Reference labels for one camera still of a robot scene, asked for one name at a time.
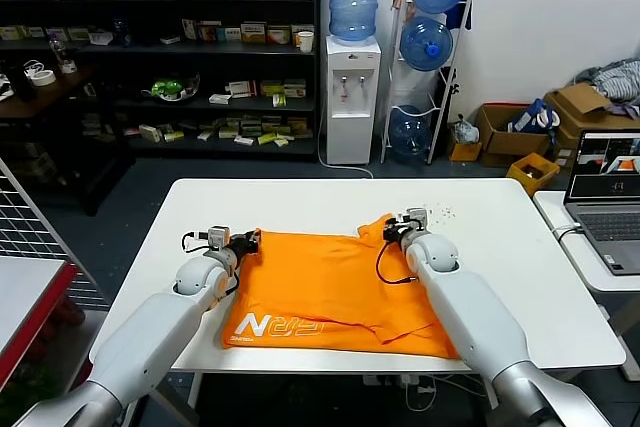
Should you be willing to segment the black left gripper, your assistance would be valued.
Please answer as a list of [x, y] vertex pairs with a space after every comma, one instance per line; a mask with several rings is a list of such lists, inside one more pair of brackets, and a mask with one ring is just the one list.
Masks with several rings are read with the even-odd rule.
[[259, 229], [230, 237], [230, 250], [236, 257], [257, 254], [260, 249], [261, 231]]

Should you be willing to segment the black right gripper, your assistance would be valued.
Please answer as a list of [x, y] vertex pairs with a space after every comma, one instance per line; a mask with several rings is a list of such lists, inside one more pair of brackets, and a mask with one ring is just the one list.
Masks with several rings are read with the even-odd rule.
[[408, 225], [404, 222], [386, 221], [383, 228], [383, 240], [386, 243], [400, 243]]

